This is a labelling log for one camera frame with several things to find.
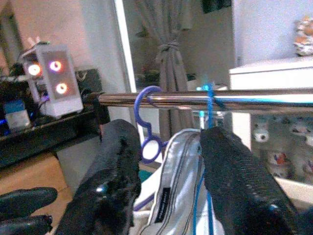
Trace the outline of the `white computer case glowing fans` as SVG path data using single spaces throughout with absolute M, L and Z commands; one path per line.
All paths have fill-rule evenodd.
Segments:
M 22 53 L 19 61 L 42 115 L 61 118 L 83 110 L 73 62 L 66 45 L 37 43 Z

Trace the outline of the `blue plastic hanger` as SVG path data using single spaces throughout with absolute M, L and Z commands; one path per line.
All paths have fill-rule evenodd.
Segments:
M 211 128 L 213 127 L 213 104 L 216 103 L 214 101 L 214 86 L 215 82 L 210 82 L 207 85 L 204 85 L 205 91 L 207 91 L 207 117 L 208 117 L 208 127 Z M 204 179 L 205 179 L 205 174 L 206 170 L 203 171 L 200 181 L 197 185 L 197 190 L 196 190 L 196 197 L 195 197 L 195 202 L 194 202 L 194 209 L 193 209 L 193 227 L 192 227 L 192 232 L 193 235 L 197 235 L 197 212 L 198 212 L 198 200 L 199 200 L 199 195 L 201 191 L 201 187 L 204 184 Z M 208 222 L 208 232 L 209 235 L 214 235 L 213 231 L 213 205 L 212 205 L 212 197 L 210 192 L 206 191 L 206 202 L 207 202 L 207 222 Z

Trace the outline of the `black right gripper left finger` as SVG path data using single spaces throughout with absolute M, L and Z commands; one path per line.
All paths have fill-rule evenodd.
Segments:
M 68 203 L 55 235 L 129 235 L 140 195 L 140 139 L 129 122 L 104 124 L 98 155 Z

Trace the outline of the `teal floor mat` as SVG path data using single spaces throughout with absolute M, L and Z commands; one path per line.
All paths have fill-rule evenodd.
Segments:
M 156 170 L 155 172 L 148 172 L 146 170 L 139 170 L 139 178 L 141 183 L 148 182 L 148 183 L 157 183 L 159 182 L 160 178 L 160 169 Z

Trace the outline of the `blue white box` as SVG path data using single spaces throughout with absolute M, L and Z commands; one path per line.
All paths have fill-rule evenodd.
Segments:
M 5 119 L 10 130 L 23 130 L 31 126 L 28 112 L 23 100 L 14 100 L 3 105 Z

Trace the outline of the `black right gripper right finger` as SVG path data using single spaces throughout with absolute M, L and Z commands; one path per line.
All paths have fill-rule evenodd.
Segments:
M 298 212 L 262 162 L 235 134 L 202 130 L 205 186 L 225 235 L 303 235 Z

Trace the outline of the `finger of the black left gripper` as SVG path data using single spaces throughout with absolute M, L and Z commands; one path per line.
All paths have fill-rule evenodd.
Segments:
M 52 230 L 52 216 L 37 215 L 0 222 L 0 235 L 45 235 Z
M 0 219 L 30 216 L 36 210 L 52 204 L 58 191 L 51 187 L 18 189 L 0 195 Z

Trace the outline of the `grey tied curtain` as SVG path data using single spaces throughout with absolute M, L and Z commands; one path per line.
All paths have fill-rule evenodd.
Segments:
M 183 11 L 189 0 L 134 0 L 144 27 L 157 41 L 156 62 L 160 66 L 160 87 L 164 92 L 187 91 L 187 75 L 179 48 Z M 160 110 L 162 139 L 170 139 L 181 129 L 193 128 L 189 110 Z

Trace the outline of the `black desk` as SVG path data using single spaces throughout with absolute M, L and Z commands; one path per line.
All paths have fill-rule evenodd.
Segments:
M 11 130 L 5 118 L 4 104 L 22 100 L 31 120 L 30 127 Z M 13 165 L 69 140 L 98 133 L 96 115 L 92 106 L 78 114 L 55 119 L 39 114 L 31 98 L 28 84 L 15 77 L 0 76 L 0 169 Z

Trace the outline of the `white glass-door cabinet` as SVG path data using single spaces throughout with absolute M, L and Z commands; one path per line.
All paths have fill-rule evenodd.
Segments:
M 300 209 L 313 207 L 313 56 L 231 69 L 230 88 L 255 108 L 232 129 Z

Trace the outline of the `purple plastic hanger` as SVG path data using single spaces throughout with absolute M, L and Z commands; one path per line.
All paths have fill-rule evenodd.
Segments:
M 141 104 L 143 98 L 149 94 L 154 93 L 154 92 L 156 92 L 156 93 L 161 92 L 161 88 L 158 86 L 148 86 L 148 87 L 144 88 L 138 94 L 138 96 L 136 97 L 135 102 L 134 102 L 135 121 L 139 126 L 146 128 L 147 134 L 148 134 L 147 138 L 145 138 L 144 142 L 141 144 L 141 159 L 142 159 L 144 164 L 150 164 L 150 163 L 154 162 L 158 158 L 159 154 L 162 153 L 162 150 L 166 147 L 166 145 L 168 143 L 168 141 L 162 142 L 160 137 L 155 136 L 152 133 L 151 123 L 144 121 L 139 114 L 139 108 L 140 108 L 140 104 Z M 151 141 L 155 141 L 157 143 L 157 152 L 151 159 L 147 159 L 143 155 L 143 150 L 146 147 L 146 145 Z

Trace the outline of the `white jeans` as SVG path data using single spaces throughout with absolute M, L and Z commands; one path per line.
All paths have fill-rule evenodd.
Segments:
M 141 184 L 129 235 L 225 235 L 207 201 L 203 173 L 200 130 L 179 131 L 160 168 Z

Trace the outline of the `brown white ornament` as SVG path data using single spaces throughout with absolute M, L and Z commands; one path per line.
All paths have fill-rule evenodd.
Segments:
M 304 16 L 295 22 L 294 47 L 299 56 L 313 55 L 313 17 Z

